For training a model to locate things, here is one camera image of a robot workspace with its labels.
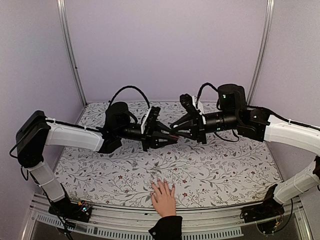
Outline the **black sleeved forearm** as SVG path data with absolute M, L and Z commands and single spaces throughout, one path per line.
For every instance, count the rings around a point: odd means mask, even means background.
M 182 222 L 181 216 L 162 217 L 148 232 L 154 240 L 181 240 Z

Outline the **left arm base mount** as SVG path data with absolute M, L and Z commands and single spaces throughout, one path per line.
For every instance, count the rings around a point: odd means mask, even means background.
M 51 201 L 48 212 L 61 218 L 88 223 L 92 214 L 92 205 L 85 201 L 73 203 L 68 198 L 64 198 L 57 202 Z

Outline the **person's hand with painted nails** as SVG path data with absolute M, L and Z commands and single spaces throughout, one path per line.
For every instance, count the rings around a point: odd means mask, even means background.
M 153 208 L 162 217 L 172 217 L 177 215 L 175 185 L 169 188 L 166 180 L 157 180 L 157 184 L 151 184 L 153 193 L 151 193 L 151 202 Z

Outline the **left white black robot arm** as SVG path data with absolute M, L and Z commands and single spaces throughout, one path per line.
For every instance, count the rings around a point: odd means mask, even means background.
M 55 203 L 63 216 L 74 213 L 63 186 L 45 162 L 45 146 L 66 146 L 110 154 L 122 146 L 122 139 L 139 141 L 143 151 L 176 144 L 178 136 L 158 121 L 160 108 L 148 108 L 141 122 L 129 111 L 125 102 L 111 104 L 105 111 L 103 127 L 90 128 L 48 118 L 41 110 L 35 111 L 16 134 L 16 144 L 9 151 L 20 166 L 33 176 L 37 184 Z

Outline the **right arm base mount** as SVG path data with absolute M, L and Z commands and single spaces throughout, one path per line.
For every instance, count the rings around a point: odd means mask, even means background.
M 245 223 L 262 221 L 257 229 L 264 235 L 274 234 L 283 220 L 283 204 L 274 200 L 273 193 L 267 193 L 262 203 L 241 208 L 239 218 Z

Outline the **red nail polish bottle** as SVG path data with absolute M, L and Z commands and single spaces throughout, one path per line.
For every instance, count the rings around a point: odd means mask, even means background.
M 179 136 L 177 136 L 177 135 L 172 135 L 172 134 L 170 134 L 169 135 L 172 139 L 175 139 L 175 140 L 178 140 L 179 139 Z

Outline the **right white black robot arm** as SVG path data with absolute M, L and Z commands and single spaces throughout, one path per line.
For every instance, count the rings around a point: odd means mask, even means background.
M 288 200 L 320 184 L 320 129 L 286 119 L 265 107 L 250 106 L 245 89 L 233 83 L 215 87 L 217 112 L 204 113 L 196 97 L 182 94 L 180 104 L 186 114 L 170 125 L 172 133 L 206 144 L 207 134 L 236 130 L 237 134 L 259 142 L 281 143 L 315 154 L 315 159 L 290 179 L 270 187 L 259 206 L 262 218 L 269 218 Z

